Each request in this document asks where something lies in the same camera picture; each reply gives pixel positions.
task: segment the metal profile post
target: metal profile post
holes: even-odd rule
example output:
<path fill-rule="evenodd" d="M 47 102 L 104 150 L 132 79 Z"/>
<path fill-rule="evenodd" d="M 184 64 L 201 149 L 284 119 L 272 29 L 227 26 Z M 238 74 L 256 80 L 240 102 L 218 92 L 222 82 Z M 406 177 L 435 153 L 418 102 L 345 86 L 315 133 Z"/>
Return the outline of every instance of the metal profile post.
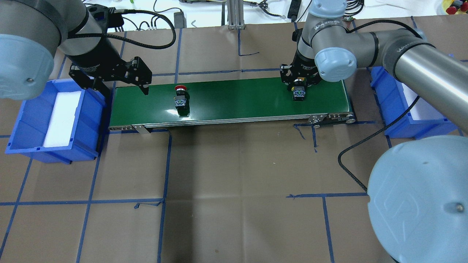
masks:
<path fill-rule="evenodd" d="M 243 0 L 227 0 L 227 17 L 229 29 L 244 29 L 244 2 Z"/>

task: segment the red object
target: red object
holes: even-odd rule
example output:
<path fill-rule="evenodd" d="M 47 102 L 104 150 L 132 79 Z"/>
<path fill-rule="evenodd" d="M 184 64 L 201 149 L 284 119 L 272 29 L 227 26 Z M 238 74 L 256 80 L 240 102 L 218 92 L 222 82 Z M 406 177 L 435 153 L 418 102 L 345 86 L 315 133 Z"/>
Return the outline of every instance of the red object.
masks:
<path fill-rule="evenodd" d="M 468 11 L 468 2 L 464 2 L 463 5 L 461 5 L 460 10 L 462 12 Z"/>
<path fill-rule="evenodd" d="M 187 90 L 187 87 L 184 86 L 184 85 L 177 85 L 177 86 L 175 87 L 175 90 L 178 90 L 178 89 L 180 89 L 180 88 L 181 88 L 181 89 L 184 89 L 184 90 Z"/>
<path fill-rule="evenodd" d="M 445 10 L 445 12 L 447 12 L 447 14 L 449 14 L 449 15 L 454 15 L 457 11 L 458 10 L 457 10 L 456 7 L 449 7 L 449 8 L 447 8 L 447 10 Z"/>

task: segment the black cable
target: black cable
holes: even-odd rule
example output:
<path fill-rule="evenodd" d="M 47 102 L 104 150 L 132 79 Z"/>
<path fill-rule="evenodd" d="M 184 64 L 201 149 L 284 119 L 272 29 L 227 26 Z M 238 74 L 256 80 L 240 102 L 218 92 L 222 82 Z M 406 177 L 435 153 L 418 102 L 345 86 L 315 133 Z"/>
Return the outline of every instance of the black cable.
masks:
<path fill-rule="evenodd" d="M 353 16 L 353 15 L 357 15 L 364 8 L 364 0 L 347 0 L 346 1 L 346 11 L 351 11 L 351 10 L 354 10 L 356 8 L 359 8 L 359 9 L 357 11 L 355 11 L 355 12 L 345 12 L 344 16 L 345 17 L 350 17 L 350 16 Z"/>
<path fill-rule="evenodd" d="M 267 14 L 267 15 L 271 15 L 271 16 L 274 16 L 274 17 L 282 17 L 282 15 L 272 14 L 272 13 L 266 11 L 265 9 L 262 9 L 262 10 L 263 10 L 263 11 L 265 12 L 265 14 Z"/>
<path fill-rule="evenodd" d="M 148 24 L 148 22 L 143 21 L 143 22 L 140 23 L 140 26 L 138 27 L 139 30 L 142 30 L 142 29 L 141 29 L 141 26 L 143 25 L 143 23 L 146 23 L 146 25 L 147 25 L 148 27 L 150 27 L 149 24 Z"/>
<path fill-rule="evenodd" d="M 126 17 L 123 17 L 123 16 L 122 16 L 122 18 L 125 19 L 125 20 L 130 21 L 138 30 L 138 26 L 132 20 L 130 20 L 130 19 L 126 18 Z"/>
<path fill-rule="evenodd" d="M 365 23 L 363 25 L 360 25 L 356 28 L 353 28 L 351 30 L 347 30 L 348 33 L 352 33 L 354 31 L 357 31 L 361 28 L 365 28 L 367 26 L 370 26 L 370 25 L 373 25 L 373 24 L 377 24 L 377 23 L 389 23 L 389 24 L 395 24 L 395 25 L 399 25 L 399 26 L 402 26 L 404 27 L 405 29 L 407 29 L 409 32 L 411 32 L 415 37 L 418 37 L 418 38 L 422 38 L 412 27 L 410 27 L 409 25 L 405 24 L 405 23 L 402 23 L 400 21 L 395 21 L 395 20 L 388 20 L 388 19 L 381 19 L 381 20 L 375 20 L 375 21 L 372 21 L 372 22 L 369 22 L 369 23 Z"/>
<path fill-rule="evenodd" d="M 166 21 L 168 23 L 168 25 L 169 25 L 169 27 L 171 28 L 171 31 L 172 31 L 172 41 L 170 43 L 166 44 L 166 45 L 154 46 L 154 45 L 148 45 L 148 44 L 140 43 L 140 42 L 137 42 L 135 40 L 128 39 L 126 37 L 121 37 L 121 36 L 116 36 L 116 35 L 111 35 L 111 34 L 106 34 L 106 33 L 101 33 L 101 34 L 100 33 L 76 34 L 76 35 L 69 35 L 68 38 L 73 39 L 73 38 L 83 38 L 83 37 L 107 37 L 107 38 L 122 40 L 122 41 L 125 41 L 125 42 L 128 42 L 128 43 L 131 43 L 133 45 L 137 45 L 137 46 L 144 47 L 144 48 L 149 48 L 149 49 L 165 49 L 165 48 L 168 48 L 168 47 L 172 46 L 176 42 L 176 30 L 174 28 L 174 25 L 172 24 L 171 20 L 169 20 L 164 15 L 158 14 L 158 13 L 153 12 L 153 11 L 134 10 L 134 9 L 125 9 L 125 10 L 123 10 L 121 12 L 116 12 L 116 13 L 117 14 L 122 14 L 122 15 L 138 14 L 138 13 L 156 15 L 159 18 L 161 18 L 162 20 L 164 20 L 164 21 Z"/>
<path fill-rule="evenodd" d="M 180 12 L 182 12 L 182 9 L 178 8 L 178 7 L 171 7 L 171 8 L 168 8 L 166 10 L 162 10 L 162 11 L 156 11 L 156 2 L 158 0 L 154 0 L 154 4 L 153 4 L 153 11 L 155 11 L 156 13 L 162 13 L 162 12 L 166 12 L 166 11 L 169 11 L 169 10 L 172 10 L 172 9 L 178 9 Z"/>
<path fill-rule="evenodd" d="M 153 19 L 154 19 L 155 17 L 157 17 L 157 16 L 154 15 L 154 16 L 151 18 L 151 21 L 150 21 L 150 24 L 151 24 L 152 27 L 153 27 L 153 26 L 156 27 L 156 20 L 158 20 L 158 18 L 156 18 L 156 20 L 154 21 L 154 25 L 153 25 Z"/>
<path fill-rule="evenodd" d="M 300 16 L 300 18 L 296 20 L 296 23 L 299 22 L 299 21 L 301 20 L 301 18 L 305 15 L 305 13 L 307 12 L 307 10 L 309 9 L 310 4 L 312 4 L 312 0 L 310 0 L 309 4 L 307 5 L 306 9 L 304 10 L 304 12 L 303 12 L 302 15 Z"/>
<path fill-rule="evenodd" d="M 341 157 L 343 156 L 343 154 L 345 154 L 347 151 L 353 149 L 354 147 L 356 146 L 359 146 L 365 142 L 367 142 L 368 140 L 374 138 L 377 134 L 387 130 L 388 128 L 390 128 L 390 126 L 394 125 L 395 123 L 397 123 L 399 120 L 401 120 L 403 117 L 406 116 L 406 114 L 414 107 L 414 105 L 417 103 L 417 101 L 419 100 L 419 96 L 416 97 L 416 99 L 414 99 L 413 103 L 405 110 L 404 113 L 402 113 L 398 118 L 396 118 L 396 120 L 394 120 L 392 123 L 390 123 L 389 125 L 383 127 L 382 129 L 374 132 L 372 135 L 370 135 L 369 137 L 365 138 L 364 140 L 358 142 L 358 143 L 355 143 L 353 145 L 351 145 L 350 147 L 344 149 L 342 152 L 340 152 L 340 154 L 338 155 L 338 164 L 340 165 L 340 167 L 349 175 L 351 176 L 351 178 L 365 191 L 367 192 L 367 187 L 350 171 L 348 170 L 348 168 L 346 168 L 346 166 L 344 166 L 344 164 L 341 162 Z"/>

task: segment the green conveyor belt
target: green conveyor belt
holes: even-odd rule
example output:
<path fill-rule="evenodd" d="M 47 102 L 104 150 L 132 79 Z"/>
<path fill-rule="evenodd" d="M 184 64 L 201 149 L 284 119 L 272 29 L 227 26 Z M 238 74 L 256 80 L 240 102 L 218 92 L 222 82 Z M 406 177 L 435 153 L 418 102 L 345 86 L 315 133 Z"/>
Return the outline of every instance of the green conveyor belt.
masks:
<path fill-rule="evenodd" d="M 176 85 L 190 94 L 190 114 L 180 117 L 174 106 Z M 110 128 L 145 127 L 305 118 L 319 113 L 352 112 L 344 83 L 309 87 L 305 101 L 295 102 L 280 78 L 225 80 L 153 85 L 149 95 L 138 87 L 115 91 Z"/>

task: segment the blue bin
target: blue bin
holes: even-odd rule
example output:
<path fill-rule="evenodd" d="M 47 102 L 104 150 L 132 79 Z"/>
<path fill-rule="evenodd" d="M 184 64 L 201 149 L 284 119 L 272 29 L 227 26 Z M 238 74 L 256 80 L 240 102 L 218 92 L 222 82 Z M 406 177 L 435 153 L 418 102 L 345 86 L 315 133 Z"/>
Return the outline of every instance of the blue bin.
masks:
<path fill-rule="evenodd" d="M 80 91 L 70 142 L 67 146 L 44 147 L 44 139 L 58 92 Z M 81 89 L 73 80 L 51 80 L 37 98 L 23 101 L 5 153 L 21 153 L 41 162 L 93 160 L 105 99 L 91 89 Z"/>
<path fill-rule="evenodd" d="M 375 89 L 385 123 L 396 120 L 408 107 L 402 83 L 397 81 L 383 67 L 374 67 L 371 72 L 371 87 Z M 445 135 L 457 129 L 457 126 L 442 116 L 423 99 L 418 104 L 426 104 L 426 109 L 435 112 L 434 118 L 413 119 L 408 113 L 403 119 L 385 131 L 390 138 L 422 139 L 429 136 Z"/>

